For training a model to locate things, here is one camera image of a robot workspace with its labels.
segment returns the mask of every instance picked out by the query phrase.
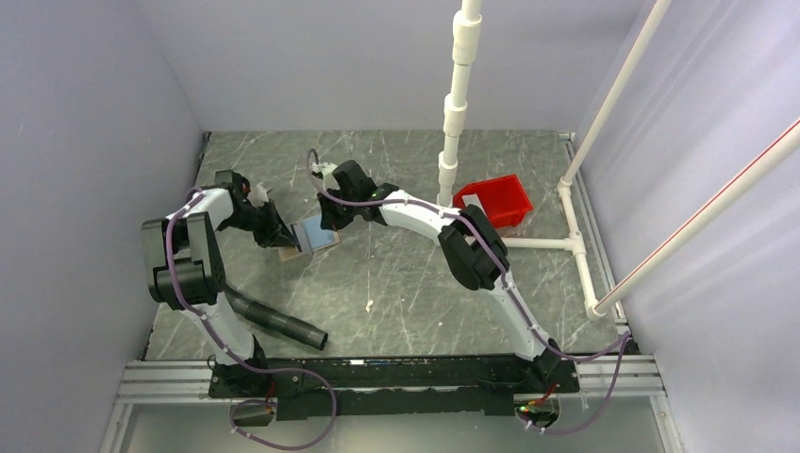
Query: red stripe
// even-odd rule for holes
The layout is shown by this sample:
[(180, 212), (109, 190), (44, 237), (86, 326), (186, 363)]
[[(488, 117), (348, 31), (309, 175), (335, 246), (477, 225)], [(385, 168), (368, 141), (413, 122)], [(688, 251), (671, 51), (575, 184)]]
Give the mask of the red stripe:
[(744, 169), (743, 169), (743, 170), (741, 170), (741, 171), (739, 172), (739, 174), (738, 174), (738, 175), (736, 175), (736, 177), (734, 177), (733, 179), (731, 179), (731, 180), (730, 180), (730, 182), (728, 182), (727, 184), (725, 184), (725, 186), (724, 186), (724, 187), (723, 187), (723, 188), (722, 188), (722, 189), (721, 189), (719, 192), (717, 192), (717, 194), (716, 194), (716, 195), (714, 195), (714, 197), (713, 197), (713, 198), (711, 198), (711, 199), (710, 199), (708, 202), (706, 202), (706, 204), (705, 204), (705, 205), (703, 205), (703, 208), (700, 208), (700, 210), (699, 210), (698, 212), (696, 212), (696, 213), (695, 213), (695, 214), (694, 214), (694, 215), (693, 215), (693, 216), (692, 216), (692, 217), (691, 217), (689, 220), (687, 220), (687, 221), (686, 221), (686, 222), (685, 222), (685, 223), (684, 223), (684, 224), (683, 224), (683, 225), (682, 225), (682, 226), (681, 226), (681, 227), (680, 227), (678, 230), (676, 230), (676, 231), (675, 231), (675, 232), (672, 234), (672, 236), (670, 236), (670, 237), (669, 237), (669, 238), (668, 238), (666, 241), (664, 241), (664, 243), (663, 243), (663, 244), (662, 244), (662, 245), (661, 245), (659, 248), (657, 248), (655, 252), (651, 253), (649, 257), (647, 257), (647, 258), (646, 258), (644, 261), (642, 261), (642, 263), (641, 263), (641, 264), (639, 264), (639, 266), (637, 266), (637, 267), (636, 267), (636, 269), (634, 269), (634, 270), (633, 270), (633, 272), (631, 272), (630, 274), (628, 274), (628, 275), (627, 275), (627, 277), (625, 277), (625, 279), (623, 279), (623, 281), (621, 281), (621, 282), (620, 282), (620, 283), (619, 283), (617, 286), (615, 286), (615, 287), (614, 287), (614, 289), (612, 289), (610, 293), (606, 294), (606, 296), (605, 296), (605, 297), (603, 297), (603, 299), (602, 299), (602, 300), (600, 300), (599, 302), (597, 302), (596, 304), (594, 304), (594, 307), (593, 307), (593, 309), (594, 309), (594, 310), (597, 310), (597, 308), (599, 308), (599, 307), (600, 307), (600, 306), (601, 306), (601, 305), (602, 305), (602, 304), (603, 304), (603, 303), (604, 303), (606, 300), (608, 300), (608, 298), (609, 298), (609, 297), (611, 297), (611, 296), (612, 296), (614, 293), (616, 293), (616, 292), (617, 292), (617, 290), (618, 290), (618, 289), (619, 289), (619, 288), (620, 288), (622, 285), (624, 285), (624, 284), (625, 284), (625, 282), (627, 282), (628, 280), (630, 280), (630, 278), (631, 278), (631, 277), (633, 277), (633, 275), (634, 275), (634, 274), (636, 274), (637, 272), (639, 272), (639, 270), (640, 270), (640, 269), (642, 269), (642, 267), (643, 267), (645, 264), (647, 264), (647, 262), (648, 262), (648, 261), (650, 261), (650, 260), (651, 260), (653, 257), (655, 257), (655, 255), (656, 255), (658, 252), (660, 252), (662, 248), (666, 247), (666, 246), (667, 246), (667, 244), (668, 244), (668, 243), (670, 243), (670, 241), (671, 241), (672, 239), (674, 239), (674, 238), (675, 238), (675, 236), (677, 236), (677, 235), (678, 235), (678, 234), (679, 234), (681, 231), (683, 231), (683, 230), (684, 230), (686, 227), (688, 227), (688, 226), (689, 226), (689, 224), (690, 224), (690, 223), (691, 223), (691, 222), (692, 222), (692, 221), (693, 221), (693, 220), (694, 220), (694, 219), (695, 219), (695, 218), (696, 218), (698, 215), (700, 215), (701, 213), (703, 213), (703, 211), (704, 211), (704, 210), (706, 210), (706, 209), (708, 208), (708, 206), (710, 206), (710, 205), (711, 205), (711, 203), (713, 203), (713, 202), (714, 202), (714, 200), (716, 200), (716, 199), (717, 199), (717, 198), (719, 198), (719, 197), (720, 197), (720, 196), (721, 196), (723, 193), (725, 193), (725, 191), (726, 191), (728, 188), (730, 188), (730, 186), (732, 186), (734, 182), (736, 182), (737, 180), (739, 180), (739, 178), (740, 178), (740, 177), (742, 177), (742, 176), (743, 176), (745, 173), (747, 173), (747, 171), (748, 171), (748, 170), (750, 170), (750, 168), (752, 168), (752, 167), (753, 167), (753, 165), (756, 165), (756, 163), (757, 163), (759, 160), (761, 160), (761, 158), (763, 158), (764, 156), (766, 156), (766, 155), (767, 155), (767, 153), (769, 153), (769, 152), (770, 152), (770, 151), (771, 151), (771, 150), (772, 150), (772, 149), (775, 147), (775, 145), (776, 145), (778, 142), (780, 142), (781, 140), (783, 140), (783, 138), (784, 138), (784, 137), (786, 137), (786, 136), (787, 136), (787, 134), (789, 134), (790, 132), (792, 132), (792, 130), (793, 130), (793, 129), (794, 129), (796, 126), (797, 126), (797, 125), (800, 125), (800, 120), (797, 120), (797, 121), (795, 121), (795, 122), (794, 122), (794, 124), (793, 124), (792, 126), (790, 126), (788, 129), (786, 129), (786, 131), (785, 131), (783, 134), (781, 134), (781, 135), (780, 135), (780, 137), (778, 137), (777, 139), (775, 139), (775, 141), (774, 141), (774, 142), (772, 142), (772, 143), (771, 143), (771, 144), (770, 144), (770, 145), (767, 147), (767, 149), (765, 149), (764, 151), (762, 151), (762, 152), (761, 152), (761, 154), (759, 154), (757, 158), (755, 158), (755, 159), (754, 159), (752, 162), (750, 162), (750, 164), (749, 164), (749, 165), (747, 165), (746, 167), (744, 167)]

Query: marble surface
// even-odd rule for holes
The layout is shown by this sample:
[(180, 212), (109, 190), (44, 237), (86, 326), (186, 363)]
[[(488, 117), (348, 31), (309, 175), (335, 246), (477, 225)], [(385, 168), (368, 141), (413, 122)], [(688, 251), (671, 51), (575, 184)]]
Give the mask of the marble surface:
[[(284, 221), (319, 212), (302, 167), (310, 147), (321, 161), (355, 159), (380, 184), (435, 200), (440, 130), (278, 131), (214, 133), (197, 177), (209, 184), (233, 168), (272, 188)], [(534, 211), (504, 236), (563, 238), (567, 226), (556, 193), (567, 160), (555, 131), (467, 130), (461, 136), (458, 178), (464, 184), (516, 173)], [(342, 242), (285, 263), (259, 248), (249, 233), (218, 234), (228, 281), (242, 292), (329, 334), (320, 352), (265, 333), (253, 325), (268, 357), (359, 357), (509, 352), (506, 332), (486, 301), (459, 286), (441, 251), (421, 236), (357, 219)], [(594, 352), (617, 336), (613, 319), (586, 318), (572, 255), (557, 250), (510, 249), (511, 269), (539, 323), (570, 352)], [(598, 296), (599, 264), (590, 254)], [(211, 348), (180, 313), (162, 305), (146, 353), (148, 360), (204, 359)]]

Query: white pvc pipe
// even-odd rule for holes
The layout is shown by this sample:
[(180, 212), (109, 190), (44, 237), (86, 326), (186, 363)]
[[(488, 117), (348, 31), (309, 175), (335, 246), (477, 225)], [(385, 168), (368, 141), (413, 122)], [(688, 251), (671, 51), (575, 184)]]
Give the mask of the white pvc pipe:
[(800, 147), (800, 119), (794, 122), (772, 144), (744, 167), (724, 187), (676, 230), (664, 243), (640, 263), (620, 284), (615, 286), (593, 311), (603, 316), (615, 302), (625, 297), (644, 277), (670, 258), (681, 246), (691, 240), (725, 209), (758, 183), (780, 162)]
[(594, 293), (592, 284), (592, 274), (589, 272), (589, 262), (586, 260), (586, 246), (583, 243), (583, 236), (577, 225), (575, 208), (573, 207), (572, 193), (569, 186), (559, 186), (558, 196), (561, 198), (561, 205), (564, 207), (564, 215), (567, 218), (567, 227), (570, 229), (568, 241), (572, 243), (570, 249), (575, 256), (577, 274), (580, 277), (580, 288), (583, 291), (583, 307), (589, 315), (590, 310), (597, 303), (597, 295)]
[(608, 94), (606, 95), (606, 99), (603, 101), (603, 105), (600, 107), (600, 110), (597, 111), (597, 115), (594, 117), (594, 121), (592, 121), (589, 131), (586, 132), (586, 137), (583, 139), (583, 142), (578, 148), (577, 153), (575, 153), (575, 158), (573, 159), (572, 163), (570, 163), (567, 173), (561, 178), (559, 185), (572, 185), (580, 164), (583, 163), (586, 155), (589, 154), (589, 150), (592, 149), (592, 145), (594, 144), (594, 140), (597, 138), (597, 134), (600, 133), (600, 130), (603, 129), (603, 126), (606, 124), (608, 115), (617, 104), (617, 100), (620, 98), (623, 88), (630, 79), (631, 74), (633, 74), (633, 70), (636, 69), (636, 65), (639, 64), (639, 60), (642, 58), (642, 54), (647, 48), (647, 44), (649, 44), (650, 39), (653, 38), (653, 34), (656, 32), (658, 24), (661, 22), (661, 18), (664, 17), (664, 13), (667, 12), (667, 8), (670, 6), (670, 3), (672, 3), (672, 0), (656, 0), (656, 4), (653, 5), (652, 9), (650, 9), (650, 14), (647, 16), (647, 20), (644, 21), (644, 25), (642, 26), (642, 30), (639, 32), (639, 36), (637, 36), (636, 40), (633, 42), (633, 46), (630, 48), (627, 58), (625, 58), (623, 67), (620, 68), (620, 73), (617, 75), (617, 78), (614, 79), (614, 83), (611, 85), (610, 90), (608, 90)]
[(453, 184), (458, 169), (458, 139), (467, 116), (467, 86), (480, 37), (482, 0), (463, 0), (453, 18), (453, 79), (444, 98), (444, 148), (439, 153), (439, 194), (442, 206), (453, 204)]
[(573, 242), (569, 239), (529, 239), (529, 238), (502, 238), (503, 243), (509, 248), (549, 248), (556, 250), (573, 249)]

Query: pipe joint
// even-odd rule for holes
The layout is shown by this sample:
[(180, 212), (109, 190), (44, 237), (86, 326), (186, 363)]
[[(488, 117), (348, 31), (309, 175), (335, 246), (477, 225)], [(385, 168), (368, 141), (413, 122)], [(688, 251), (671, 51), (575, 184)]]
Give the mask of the pipe joint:
[(586, 317), (588, 317), (592, 321), (598, 321), (600, 319), (603, 319), (603, 316), (606, 316), (605, 313), (601, 313), (594, 309), (594, 304), (596, 303), (597, 299), (594, 300), (587, 299), (583, 305), (584, 307), (586, 307)]
[(566, 180), (564, 180), (564, 176), (562, 176), (561, 179), (558, 180), (558, 184), (556, 185), (556, 188), (558, 189), (558, 193), (561, 194), (561, 192), (563, 192), (563, 191), (569, 192), (570, 191), (570, 187), (572, 187), (572, 185), (573, 185), (573, 181), (566, 181)]
[(480, 23), (483, 18), (469, 20), (463, 11), (453, 17), (453, 61), (456, 64), (472, 64), (477, 54), (477, 40), (480, 38)]
[(586, 245), (583, 243), (583, 236), (580, 231), (571, 232), (567, 241), (570, 242), (570, 251), (573, 252), (573, 256), (586, 255)]
[(456, 169), (458, 168), (458, 161), (452, 165), (448, 165), (444, 161), (444, 151), (439, 153), (439, 184), (446, 188), (452, 188), (456, 182)]
[(464, 121), (467, 118), (467, 103), (463, 106), (453, 104), (453, 94), (444, 97), (444, 127), (442, 130), (445, 135), (458, 137), (464, 130)]

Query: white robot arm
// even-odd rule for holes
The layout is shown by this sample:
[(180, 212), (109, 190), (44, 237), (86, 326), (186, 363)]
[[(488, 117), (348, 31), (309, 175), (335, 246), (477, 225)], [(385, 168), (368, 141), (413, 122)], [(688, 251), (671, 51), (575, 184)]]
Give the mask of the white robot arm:
[[(321, 173), (316, 173), (322, 168), (322, 165), (317, 166), (313, 174), (322, 177)], [(464, 210), (445, 208), (415, 198), (392, 184), (377, 186), (353, 160), (332, 172), (329, 168), (327, 172), (332, 173), (339, 189), (327, 189), (318, 194), (322, 228), (342, 229), (360, 215), (364, 220), (409, 229), (435, 241), (442, 247), (453, 277), (487, 299), (492, 313), (509, 336), (514, 354), (541, 365), (537, 368), (543, 377), (557, 366), (559, 358), (545, 348), (531, 330), (536, 330), (556, 349), (558, 345), (540, 327), (525, 304), (508, 267), (508, 249), (482, 210), (475, 206)], [(468, 242), (469, 235), (476, 236), (476, 242)], [(480, 242), (491, 249), (493, 257)]]

